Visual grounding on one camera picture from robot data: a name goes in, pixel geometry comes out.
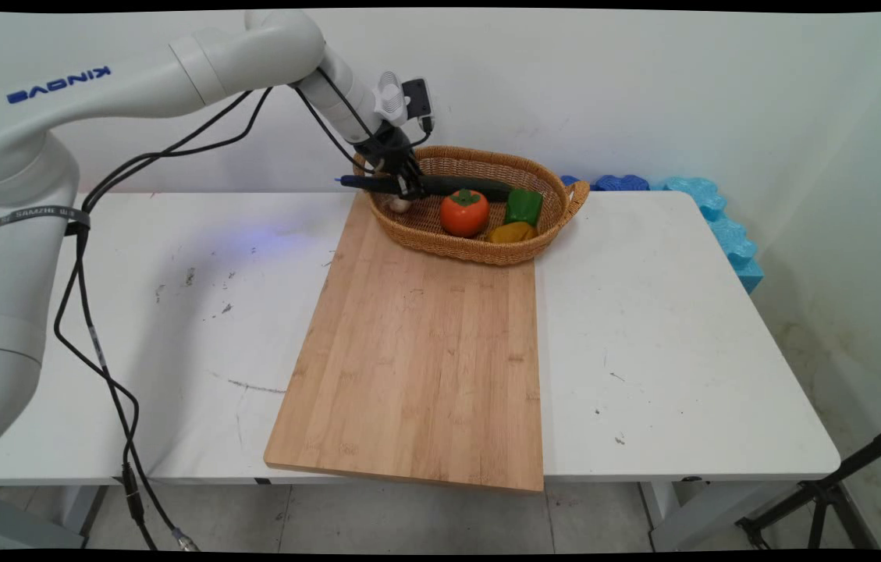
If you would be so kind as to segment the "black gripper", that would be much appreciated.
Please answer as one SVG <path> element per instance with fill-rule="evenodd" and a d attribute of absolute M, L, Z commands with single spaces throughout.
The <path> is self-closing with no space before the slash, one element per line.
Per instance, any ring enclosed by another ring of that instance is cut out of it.
<path fill-rule="evenodd" d="M 415 149 L 402 129 L 380 125 L 375 135 L 354 145 L 354 170 L 370 174 L 369 192 L 402 199 L 425 198 Z"/>

